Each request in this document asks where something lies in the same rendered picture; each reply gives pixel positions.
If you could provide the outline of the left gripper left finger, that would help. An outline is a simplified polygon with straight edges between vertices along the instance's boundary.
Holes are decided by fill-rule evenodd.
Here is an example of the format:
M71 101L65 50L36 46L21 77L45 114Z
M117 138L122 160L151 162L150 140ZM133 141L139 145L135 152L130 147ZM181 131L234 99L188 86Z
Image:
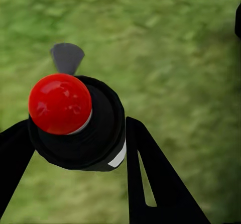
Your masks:
M0 133L0 219L35 150L28 120Z

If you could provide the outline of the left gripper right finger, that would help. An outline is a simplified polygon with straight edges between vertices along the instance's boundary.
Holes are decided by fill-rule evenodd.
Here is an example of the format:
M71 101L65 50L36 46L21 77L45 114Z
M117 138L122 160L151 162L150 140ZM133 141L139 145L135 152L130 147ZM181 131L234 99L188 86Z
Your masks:
M130 224L211 224L145 125L126 117ZM146 205L139 150L157 204Z

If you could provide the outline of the pesticide atomizer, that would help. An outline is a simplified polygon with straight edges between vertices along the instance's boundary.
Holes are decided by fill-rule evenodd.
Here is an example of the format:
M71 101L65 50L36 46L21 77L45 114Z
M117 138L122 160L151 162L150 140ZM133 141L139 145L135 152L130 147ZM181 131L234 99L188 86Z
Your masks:
M74 76L84 52L56 44L52 55L59 73L40 79L28 98L30 140L50 164L68 170L108 172L124 161L125 109L104 82Z

